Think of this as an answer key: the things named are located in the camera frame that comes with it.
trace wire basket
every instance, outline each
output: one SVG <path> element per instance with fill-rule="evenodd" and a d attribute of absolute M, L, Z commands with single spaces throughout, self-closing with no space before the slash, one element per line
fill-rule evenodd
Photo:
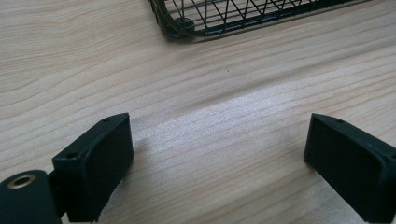
<path fill-rule="evenodd" d="M 225 35 L 369 0 L 149 0 L 166 37 Z"/>

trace light wood surface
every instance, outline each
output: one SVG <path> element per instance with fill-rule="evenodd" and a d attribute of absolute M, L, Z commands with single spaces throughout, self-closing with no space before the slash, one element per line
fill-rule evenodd
<path fill-rule="evenodd" d="M 316 112 L 396 146 L 395 11 L 374 0 L 178 44 L 148 0 L 3 0 L 0 180 L 50 172 L 129 112 L 134 163 L 100 223 L 363 223 L 304 145 Z"/>

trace screw hole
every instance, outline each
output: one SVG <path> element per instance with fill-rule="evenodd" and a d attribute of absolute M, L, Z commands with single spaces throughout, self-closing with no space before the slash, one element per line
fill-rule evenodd
<path fill-rule="evenodd" d="M 30 185 L 34 180 L 35 180 L 35 175 L 23 175 L 9 182 L 8 188 L 20 189 Z"/>
<path fill-rule="evenodd" d="M 76 152 L 71 152 L 69 154 L 66 155 L 67 159 L 74 159 L 78 156 L 78 154 Z"/>

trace black plastic block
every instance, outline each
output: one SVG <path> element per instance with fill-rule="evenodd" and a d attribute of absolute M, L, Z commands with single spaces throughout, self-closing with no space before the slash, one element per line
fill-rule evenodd
<path fill-rule="evenodd" d="M 53 159 L 72 222 L 98 220 L 134 158 L 128 114 L 96 123 Z"/>
<path fill-rule="evenodd" d="M 365 220 L 396 212 L 396 148 L 332 117 L 313 114 L 304 158 Z"/>

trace wooden table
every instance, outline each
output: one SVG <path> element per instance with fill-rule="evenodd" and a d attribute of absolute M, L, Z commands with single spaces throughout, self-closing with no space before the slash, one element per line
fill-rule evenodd
<path fill-rule="evenodd" d="M 311 113 L 396 146 L 396 1 L 168 43 L 149 1 L 0 5 L 0 179 L 129 112 L 100 223 L 363 223 L 303 159 Z"/>

